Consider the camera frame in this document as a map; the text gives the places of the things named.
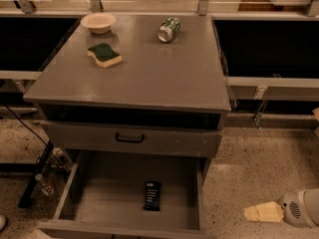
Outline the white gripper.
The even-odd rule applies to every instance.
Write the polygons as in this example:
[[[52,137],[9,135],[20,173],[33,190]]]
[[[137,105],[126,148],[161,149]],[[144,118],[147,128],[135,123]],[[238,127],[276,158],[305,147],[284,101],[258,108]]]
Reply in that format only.
[[[314,192],[312,189],[283,194],[278,203],[271,201],[244,209],[244,216],[252,222],[280,223],[299,228],[314,227]]]

